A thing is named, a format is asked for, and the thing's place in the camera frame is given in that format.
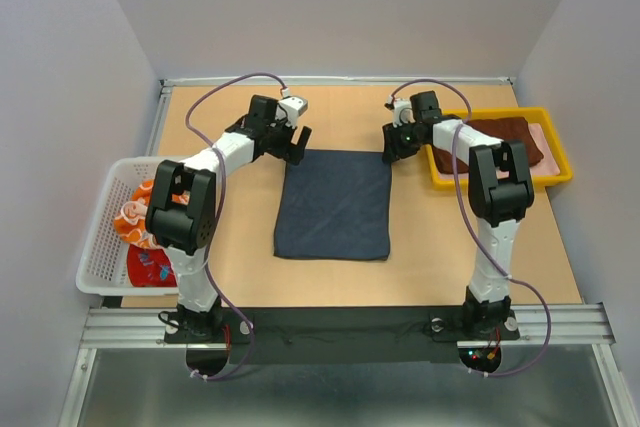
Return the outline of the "dark blue-grey towel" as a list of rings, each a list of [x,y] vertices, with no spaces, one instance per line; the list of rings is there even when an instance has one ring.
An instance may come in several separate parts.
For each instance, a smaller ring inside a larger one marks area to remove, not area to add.
[[[385,261],[391,166],[379,152],[308,150],[285,168],[274,255],[291,260]]]

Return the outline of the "brown towel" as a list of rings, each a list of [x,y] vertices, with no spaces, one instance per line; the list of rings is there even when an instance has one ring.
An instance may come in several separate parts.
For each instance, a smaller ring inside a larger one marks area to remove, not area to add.
[[[544,158],[535,143],[530,124],[524,117],[476,119],[463,122],[449,119],[435,125],[432,150],[437,169],[443,174],[453,173],[456,157],[458,174],[468,172],[469,152],[472,147],[488,146],[498,149],[503,143],[516,141],[524,146],[530,167]]]

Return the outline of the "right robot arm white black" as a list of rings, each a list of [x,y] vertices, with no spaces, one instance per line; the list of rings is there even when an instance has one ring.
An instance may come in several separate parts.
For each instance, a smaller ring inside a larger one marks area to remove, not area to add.
[[[477,247],[474,270],[461,307],[460,328],[482,337],[508,321],[514,241],[534,201],[526,148],[482,133],[467,121],[445,115],[433,91],[408,100],[389,97],[392,121],[382,127],[382,159],[391,164],[426,145],[448,152],[451,164],[467,166],[467,196],[477,220],[470,230]]]

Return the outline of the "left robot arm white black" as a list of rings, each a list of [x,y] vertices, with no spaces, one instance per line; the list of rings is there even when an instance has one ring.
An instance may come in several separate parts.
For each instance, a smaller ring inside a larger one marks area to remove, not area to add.
[[[209,279],[209,249],[219,224],[227,178],[268,154],[297,165],[304,158],[311,129],[293,141],[308,102],[255,95],[248,112],[217,141],[181,161],[159,163],[145,227],[170,261],[178,288],[176,311],[160,316],[167,333],[198,341],[215,339],[222,329],[220,294]]]

